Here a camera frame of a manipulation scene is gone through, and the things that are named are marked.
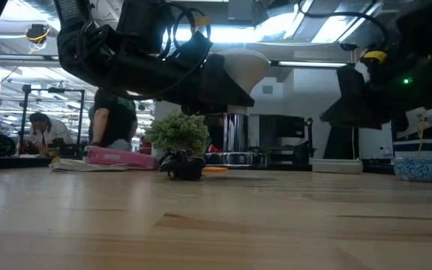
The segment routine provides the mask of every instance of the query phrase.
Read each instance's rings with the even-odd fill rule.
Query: desk
[[[432,269],[432,184],[0,169],[0,269]]]

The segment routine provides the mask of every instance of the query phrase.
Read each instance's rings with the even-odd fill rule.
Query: wooden table
[[[0,170],[0,269],[432,269],[432,184]]]

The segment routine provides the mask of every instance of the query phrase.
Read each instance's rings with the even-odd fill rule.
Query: ceiling
[[[342,51],[336,41],[355,40],[365,36],[364,33],[372,29],[372,35],[377,32],[371,24],[352,17],[331,17],[329,19],[314,19],[296,12],[298,6],[293,7],[296,1],[289,0],[291,13],[282,13],[272,16],[259,25],[235,25],[228,19],[228,14],[235,14],[233,1],[239,4],[251,0],[220,0],[220,1],[178,1],[192,8],[205,11],[211,18],[212,35],[214,42],[213,52],[220,52],[229,48],[244,47],[264,54],[268,59],[275,61],[301,61],[311,60],[318,62],[350,62],[351,55]],[[93,16],[96,23],[101,26],[110,24],[116,27],[121,15],[123,0],[91,0],[95,9]],[[329,13],[333,11],[358,11],[377,15],[381,12],[381,3],[372,4],[371,0],[306,0],[301,8],[311,13]],[[47,42],[36,49],[34,44],[26,40],[25,30],[31,24],[40,23],[51,26]],[[56,16],[53,1],[51,0],[9,0],[4,13],[0,18],[0,54],[28,54],[34,50],[35,55],[57,55],[56,36],[59,30],[59,21]],[[189,29],[187,25],[180,26],[178,39],[187,39]],[[288,68],[272,67],[268,76],[284,79],[289,73]],[[83,134],[87,134],[89,119],[87,109],[91,106],[96,88],[70,75],[59,63],[50,61],[14,61],[0,60],[0,78],[5,79],[1,84],[0,100],[0,130],[14,132],[19,129],[24,83],[31,83],[33,88],[47,86],[64,86],[69,89],[84,89],[85,108],[82,120]],[[78,103],[78,94],[70,93],[67,100],[55,100],[54,97],[43,96],[37,92],[31,93],[28,109],[31,111],[47,111],[52,117],[65,121],[71,130],[77,129],[77,112],[69,109],[68,105]],[[153,119],[154,104],[142,104],[144,110],[138,112],[139,135],[144,127],[149,126]]]

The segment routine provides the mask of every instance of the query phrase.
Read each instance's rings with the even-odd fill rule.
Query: wooden tabletop
[[[432,270],[432,184],[0,170],[0,269]]]

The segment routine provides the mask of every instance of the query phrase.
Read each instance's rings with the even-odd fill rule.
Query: black stand
[[[19,136],[19,147],[22,147],[24,142],[24,127],[26,125],[26,113],[28,112],[28,97],[29,93],[32,91],[48,91],[48,93],[62,94],[65,92],[79,92],[81,93],[81,99],[79,100],[79,122],[78,122],[78,135],[76,139],[76,147],[80,150],[81,147],[81,124],[83,123],[83,107],[84,107],[84,97],[86,94],[85,90],[73,90],[73,89],[63,89],[63,88],[49,88],[49,89],[34,89],[31,85],[24,85],[22,87],[24,92],[24,101],[22,103],[22,120],[21,120],[21,131]]]

